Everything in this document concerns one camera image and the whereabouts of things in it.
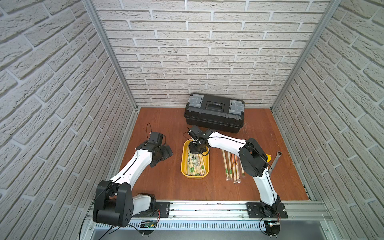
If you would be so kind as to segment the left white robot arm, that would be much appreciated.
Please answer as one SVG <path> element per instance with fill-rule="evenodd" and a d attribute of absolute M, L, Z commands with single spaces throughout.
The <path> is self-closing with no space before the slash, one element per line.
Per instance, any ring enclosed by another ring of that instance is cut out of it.
<path fill-rule="evenodd" d="M 126 166 L 109 181 L 101 181 L 96 190 L 93 221 L 111 226 L 126 227 L 132 217 L 154 214 L 156 197 L 152 194 L 133 196 L 132 189 L 147 166 L 173 156 L 170 146 L 144 144 L 136 149 Z"/>

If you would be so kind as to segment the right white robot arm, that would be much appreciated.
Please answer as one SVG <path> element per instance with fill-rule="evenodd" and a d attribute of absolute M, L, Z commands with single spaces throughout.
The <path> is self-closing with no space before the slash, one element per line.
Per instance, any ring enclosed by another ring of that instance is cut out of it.
<path fill-rule="evenodd" d="M 190 150 L 193 154 L 202 154 L 207 149 L 217 148 L 239 157 L 244 171 L 256 183 L 261 198 L 260 211 L 263 216 L 273 218 L 278 214 L 281 199 L 271 181 L 272 167 L 268 163 L 267 155 L 255 139 L 235 139 L 211 130 L 204 132 L 196 126 L 191 128 L 188 134 L 193 139 L 190 142 Z"/>

